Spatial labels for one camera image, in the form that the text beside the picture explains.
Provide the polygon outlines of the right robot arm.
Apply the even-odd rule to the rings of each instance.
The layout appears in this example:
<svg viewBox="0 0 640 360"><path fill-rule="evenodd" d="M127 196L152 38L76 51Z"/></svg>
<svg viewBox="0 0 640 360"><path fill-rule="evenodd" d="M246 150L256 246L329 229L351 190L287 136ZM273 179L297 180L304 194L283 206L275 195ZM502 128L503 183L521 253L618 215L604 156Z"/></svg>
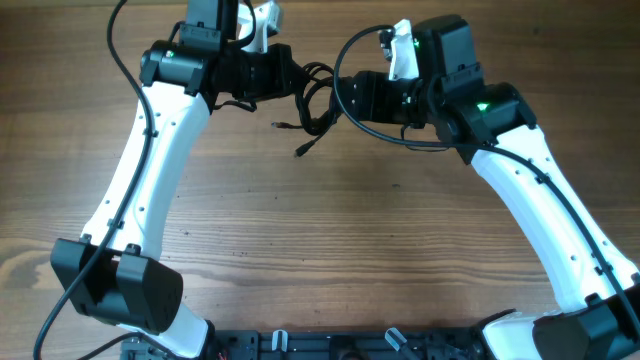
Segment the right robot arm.
<svg viewBox="0 0 640 360"><path fill-rule="evenodd" d="M621 359L639 349L639 271L609 240L574 192L516 88L488 84L469 24L444 15L378 25L387 73L337 77L334 97L368 134L379 123L431 125L433 142L455 149L497 193L536 252L557 309L514 310L473 330L489 359Z"/></svg>

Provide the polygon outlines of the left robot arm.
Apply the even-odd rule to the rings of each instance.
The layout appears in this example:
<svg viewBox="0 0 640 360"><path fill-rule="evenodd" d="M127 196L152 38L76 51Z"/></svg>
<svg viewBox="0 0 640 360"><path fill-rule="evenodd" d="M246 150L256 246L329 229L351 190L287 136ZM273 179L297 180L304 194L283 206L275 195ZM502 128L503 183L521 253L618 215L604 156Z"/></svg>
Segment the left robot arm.
<svg viewBox="0 0 640 360"><path fill-rule="evenodd" d="M211 352L213 324L183 303L182 276L160 260L164 227L218 96L251 112L304 86L290 48L269 43L281 22L273 1L192 1L170 37L143 53L131 79L136 118L111 183L80 238L57 240L51 253L62 304L177 359Z"/></svg>

